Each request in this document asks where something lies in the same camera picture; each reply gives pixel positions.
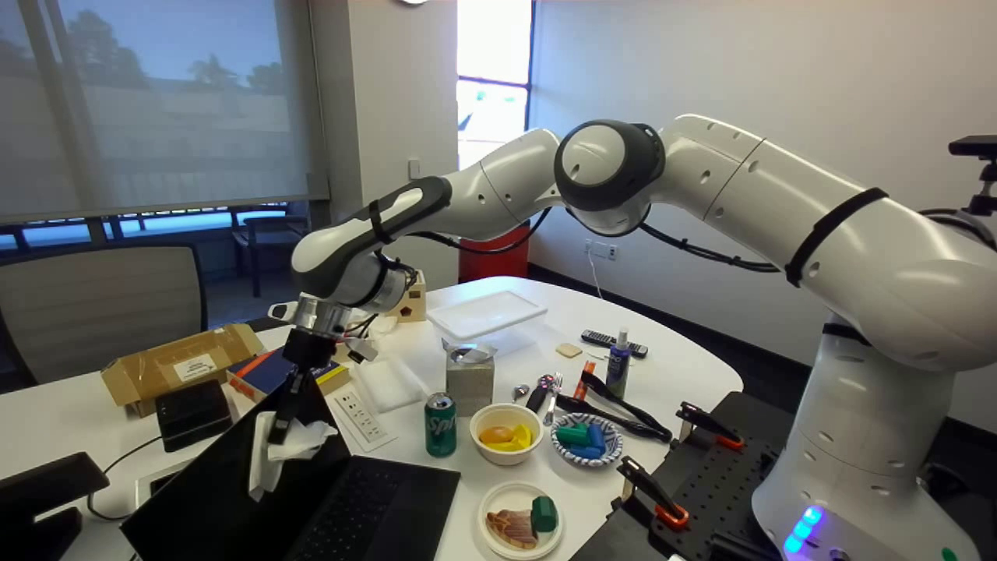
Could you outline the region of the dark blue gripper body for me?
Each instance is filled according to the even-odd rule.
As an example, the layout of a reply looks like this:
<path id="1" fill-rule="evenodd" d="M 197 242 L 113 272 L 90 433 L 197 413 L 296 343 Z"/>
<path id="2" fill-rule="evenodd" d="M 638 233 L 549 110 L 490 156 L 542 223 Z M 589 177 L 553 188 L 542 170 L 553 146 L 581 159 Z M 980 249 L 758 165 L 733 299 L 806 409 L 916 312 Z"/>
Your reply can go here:
<path id="1" fill-rule="evenodd" d="M 377 345 L 369 335 L 370 322 L 349 328 L 345 305 L 301 292 L 296 299 L 275 302 L 269 318 L 291 328 L 283 357 L 301 373 L 322 371 L 337 348 L 345 348 L 351 360 L 370 360 L 377 355 Z"/>

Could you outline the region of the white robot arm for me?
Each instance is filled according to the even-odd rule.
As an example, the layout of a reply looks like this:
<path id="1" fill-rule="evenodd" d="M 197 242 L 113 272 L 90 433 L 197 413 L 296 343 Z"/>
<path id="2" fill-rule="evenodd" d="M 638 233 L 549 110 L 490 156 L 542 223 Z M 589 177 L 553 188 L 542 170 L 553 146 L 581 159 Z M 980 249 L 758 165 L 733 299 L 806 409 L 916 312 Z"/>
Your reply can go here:
<path id="1" fill-rule="evenodd" d="M 345 312 L 402 299 L 413 273 L 379 253 L 399 236 L 491 239 L 549 205 L 622 236 L 658 203 L 770 258 L 831 312 L 786 447 L 752 493 L 778 554 L 980 561 L 916 469 L 954 378 L 997 360 L 997 253 L 719 117 L 530 131 L 304 233 L 294 249 L 285 351 L 307 367 Z"/>

